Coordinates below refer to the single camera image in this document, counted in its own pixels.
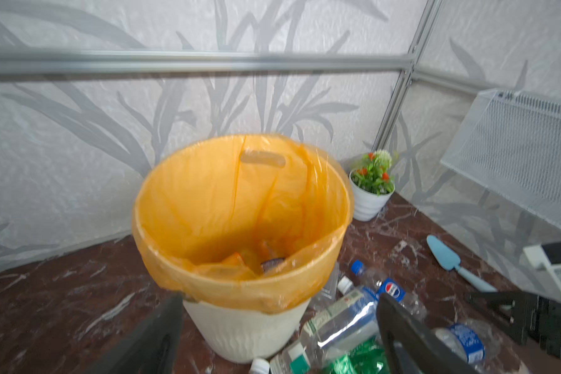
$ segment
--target crumpled plastic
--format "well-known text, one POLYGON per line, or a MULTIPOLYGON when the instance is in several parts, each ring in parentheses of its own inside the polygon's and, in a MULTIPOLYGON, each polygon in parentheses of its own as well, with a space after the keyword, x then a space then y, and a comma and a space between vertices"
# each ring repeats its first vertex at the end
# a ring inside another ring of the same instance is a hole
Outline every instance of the crumpled plastic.
POLYGON ((232 135, 155 167, 132 228, 160 287, 274 314, 322 288, 352 217, 348 177, 326 152, 282 135, 232 135), (264 273, 274 258, 285 260, 264 273))

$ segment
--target blue spatula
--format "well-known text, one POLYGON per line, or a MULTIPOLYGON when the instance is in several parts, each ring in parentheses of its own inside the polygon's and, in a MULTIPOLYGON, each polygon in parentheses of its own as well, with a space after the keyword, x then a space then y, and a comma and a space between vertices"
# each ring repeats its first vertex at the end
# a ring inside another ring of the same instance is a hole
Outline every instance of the blue spatula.
POLYGON ((496 288, 490 285, 490 283, 481 280, 476 275, 473 275, 463 267, 459 266, 461 259, 459 256, 453 252, 453 250, 447 247, 443 242, 441 242, 436 236, 428 235, 426 242, 430 247, 430 250, 436 257, 441 267, 446 271, 451 271, 455 269, 459 275, 465 278, 466 281, 471 283, 472 286, 477 288, 481 292, 495 292, 496 288))

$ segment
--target bottle cap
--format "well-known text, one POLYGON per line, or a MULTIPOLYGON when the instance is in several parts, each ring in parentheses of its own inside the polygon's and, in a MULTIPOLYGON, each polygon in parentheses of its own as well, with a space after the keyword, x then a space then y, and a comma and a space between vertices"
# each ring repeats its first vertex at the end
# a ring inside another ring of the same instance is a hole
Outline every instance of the bottle cap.
POLYGON ((351 271, 353 272, 353 274, 356 275, 361 275, 361 273, 364 272, 364 263, 359 261, 359 260, 355 260, 352 264, 351 264, 351 271))
POLYGON ((341 292, 341 295, 345 295, 352 287, 353 282, 346 276, 341 278, 341 280, 339 280, 339 282, 337 283, 337 289, 339 292, 341 292))
POLYGON ((269 371, 270 363, 263 358, 254 358, 249 369, 249 373, 253 374, 268 374, 269 371))

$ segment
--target wallpaper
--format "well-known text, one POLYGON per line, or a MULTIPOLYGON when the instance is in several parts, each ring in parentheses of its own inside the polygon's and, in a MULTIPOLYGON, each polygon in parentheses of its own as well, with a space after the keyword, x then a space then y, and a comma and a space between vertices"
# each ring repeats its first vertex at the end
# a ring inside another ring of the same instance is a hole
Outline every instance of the wallpaper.
MULTIPOLYGON (((0 1, 0 45, 390 53, 421 0, 0 1)), ((397 72, 0 80, 0 268, 124 235, 143 178, 192 142, 279 132, 370 149, 397 72)))
MULTIPOLYGON (((420 64, 561 99, 561 1, 445 1, 420 64)), ((412 85, 389 137, 396 189, 520 288, 558 297, 522 249, 561 231, 440 164, 473 100, 412 85)))

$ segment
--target metal mesh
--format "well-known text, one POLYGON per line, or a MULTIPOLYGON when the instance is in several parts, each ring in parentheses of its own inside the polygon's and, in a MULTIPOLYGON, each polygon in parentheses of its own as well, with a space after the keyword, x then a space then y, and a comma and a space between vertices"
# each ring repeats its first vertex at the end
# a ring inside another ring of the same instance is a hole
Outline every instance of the metal mesh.
POLYGON ((561 228, 561 102, 480 92, 441 163, 561 228))

